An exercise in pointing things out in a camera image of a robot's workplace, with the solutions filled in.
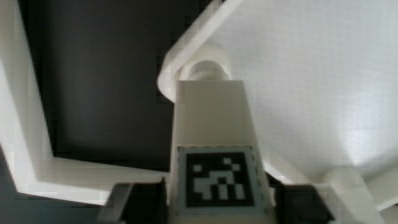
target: dark gray background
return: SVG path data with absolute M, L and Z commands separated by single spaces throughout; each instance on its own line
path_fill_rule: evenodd
M 169 170 L 173 103 L 157 77 L 210 0 L 20 0 L 54 154 Z M 100 207 L 17 193 L 0 156 L 0 223 L 95 223 Z

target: white plastic part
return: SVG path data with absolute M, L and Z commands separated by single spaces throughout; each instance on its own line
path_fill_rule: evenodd
M 184 158 L 178 157 L 182 153 L 180 150 L 184 150 L 182 148 L 200 147 L 207 148 L 210 151 L 223 150 L 216 149 L 217 147 L 228 148 L 230 150 L 237 148 L 239 150 L 247 146 L 251 146 L 255 153 L 267 212 L 262 212 L 262 214 L 242 214 L 235 212 L 228 215 L 216 215 L 212 212 L 208 215 L 185 214 L 178 203 L 185 193 L 178 191 L 178 183 L 185 178 L 180 176 L 180 171 L 185 169 L 185 167 L 180 167 Z M 180 81 L 175 109 L 169 200 L 169 217 L 173 224 L 276 223 L 274 208 L 271 207 L 269 181 L 262 167 L 262 156 L 242 81 Z
M 363 224 L 383 224 L 383 216 L 358 170 L 352 167 L 336 168 L 327 173 L 324 181 L 331 185 L 356 221 Z
M 17 0 L 0 1 L 0 146 L 22 193 L 104 205 L 118 182 L 168 173 L 54 158 Z
M 375 199 L 377 209 L 383 211 L 398 202 L 398 168 L 381 174 L 367 184 Z
M 231 80 L 228 55 L 216 46 L 205 45 L 191 57 L 184 67 L 180 80 Z
M 342 197 L 331 186 L 327 184 L 315 184 L 313 186 L 335 217 L 335 221 L 331 221 L 329 224 L 363 224 L 354 218 Z
M 374 179 L 398 161 L 398 2 L 228 0 L 203 24 L 212 29 L 196 29 L 168 55 L 166 96 L 171 74 L 201 46 L 217 46 L 246 81 L 267 171 L 317 182 L 354 166 Z M 398 202 L 395 176 L 372 184 L 379 208 Z

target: white cylindrical joint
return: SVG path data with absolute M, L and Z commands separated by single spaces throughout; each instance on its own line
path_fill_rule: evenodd
M 354 167 L 340 167 L 324 176 L 324 182 L 338 194 L 358 223 L 384 224 L 383 216 L 365 183 Z

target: black and white square pattern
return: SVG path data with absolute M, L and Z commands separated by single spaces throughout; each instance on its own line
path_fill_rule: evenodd
M 187 155 L 187 207 L 253 206 L 246 154 Z
M 178 213 L 265 213 L 253 148 L 187 147 L 178 158 Z

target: gray surface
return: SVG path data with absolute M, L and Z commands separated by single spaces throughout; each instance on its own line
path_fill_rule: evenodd
M 159 69 L 207 3 L 22 0 L 56 156 L 169 169 Z

